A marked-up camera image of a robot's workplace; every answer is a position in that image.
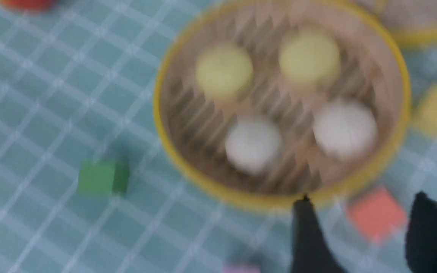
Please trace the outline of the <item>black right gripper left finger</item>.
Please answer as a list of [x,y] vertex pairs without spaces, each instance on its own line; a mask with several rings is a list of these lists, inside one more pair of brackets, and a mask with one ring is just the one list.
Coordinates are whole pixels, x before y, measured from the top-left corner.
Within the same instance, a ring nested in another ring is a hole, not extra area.
[[307,195],[292,207],[292,273],[344,273],[325,238]]

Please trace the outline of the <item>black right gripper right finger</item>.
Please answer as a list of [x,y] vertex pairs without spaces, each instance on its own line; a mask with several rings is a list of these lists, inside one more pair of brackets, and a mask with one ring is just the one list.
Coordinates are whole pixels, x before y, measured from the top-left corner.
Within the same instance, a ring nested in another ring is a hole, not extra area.
[[415,195],[406,231],[405,257],[413,273],[437,273],[437,201]]

